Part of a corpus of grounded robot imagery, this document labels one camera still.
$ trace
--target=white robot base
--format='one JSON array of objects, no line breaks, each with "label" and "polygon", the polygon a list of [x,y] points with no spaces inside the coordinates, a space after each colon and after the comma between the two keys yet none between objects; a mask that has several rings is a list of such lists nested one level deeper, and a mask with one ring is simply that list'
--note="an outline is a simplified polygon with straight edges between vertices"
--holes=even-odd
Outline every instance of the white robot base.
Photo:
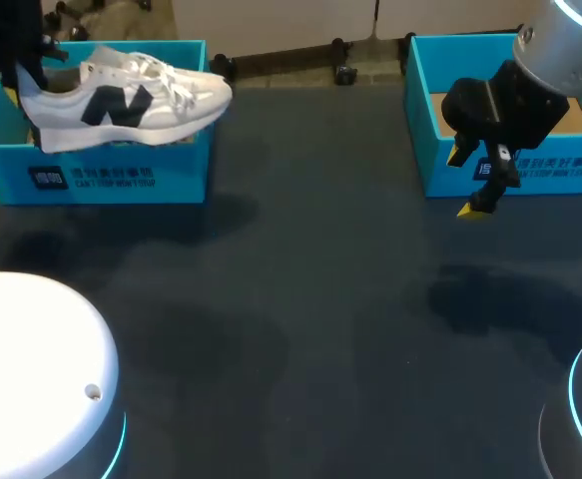
[{"label": "white robot base", "polygon": [[0,272],[0,479],[121,479],[115,342],[57,281]]}]

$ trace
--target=n logo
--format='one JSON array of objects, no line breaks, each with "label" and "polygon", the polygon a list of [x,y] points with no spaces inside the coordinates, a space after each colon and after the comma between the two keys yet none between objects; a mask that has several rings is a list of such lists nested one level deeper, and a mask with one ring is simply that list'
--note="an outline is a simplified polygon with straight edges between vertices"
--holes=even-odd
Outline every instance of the n logo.
[{"label": "n logo", "polygon": [[102,124],[104,116],[108,113],[113,125],[137,128],[142,117],[149,110],[151,102],[153,102],[153,96],[140,85],[131,105],[127,107],[124,90],[120,87],[105,85],[96,89],[82,115],[82,121],[87,125],[97,127]]}]

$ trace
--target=blue box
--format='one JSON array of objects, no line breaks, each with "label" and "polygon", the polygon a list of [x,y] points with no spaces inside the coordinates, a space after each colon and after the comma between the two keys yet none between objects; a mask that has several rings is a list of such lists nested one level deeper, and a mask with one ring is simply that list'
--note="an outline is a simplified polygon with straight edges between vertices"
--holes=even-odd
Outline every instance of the blue box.
[{"label": "blue box", "polygon": [[[143,52],[178,68],[209,69],[204,41],[67,42],[60,47],[69,53],[64,66],[79,65],[97,45]],[[63,66],[54,60],[46,64]],[[23,113],[0,87],[2,205],[188,204],[205,199],[213,126],[160,147],[112,144],[54,155],[28,144],[29,130]]]},{"label": "blue box", "polygon": [[[462,168],[446,165],[454,139],[442,136],[431,94],[447,92],[461,77],[492,78],[512,59],[514,39],[514,34],[412,38],[404,107],[427,197],[466,197],[482,186],[488,168],[483,143]],[[582,111],[582,100],[579,106]],[[549,135],[538,149],[520,153],[517,168],[522,186],[507,195],[582,194],[582,134]]]}]

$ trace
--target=white sneaker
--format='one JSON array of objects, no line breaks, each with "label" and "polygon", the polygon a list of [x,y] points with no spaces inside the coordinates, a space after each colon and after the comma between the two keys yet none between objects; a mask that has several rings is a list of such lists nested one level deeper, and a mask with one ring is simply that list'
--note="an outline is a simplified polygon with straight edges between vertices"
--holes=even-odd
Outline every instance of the white sneaker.
[{"label": "white sneaker", "polygon": [[20,103],[40,132],[43,152],[176,142],[214,122],[231,102],[231,87],[218,75],[183,75],[163,62],[135,68],[120,62],[126,55],[98,48],[80,65],[78,88],[66,93],[41,90],[17,67]]}]

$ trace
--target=black tabletop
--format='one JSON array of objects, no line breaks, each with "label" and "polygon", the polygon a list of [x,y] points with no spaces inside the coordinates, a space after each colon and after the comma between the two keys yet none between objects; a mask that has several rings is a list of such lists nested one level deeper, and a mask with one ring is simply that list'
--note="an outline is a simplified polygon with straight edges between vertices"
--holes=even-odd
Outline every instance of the black tabletop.
[{"label": "black tabletop", "polygon": [[107,319],[130,479],[539,479],[582,197],[463,203],[423,197],[399,88],[243,90],[207,205],[0,208],[0,269]]}]

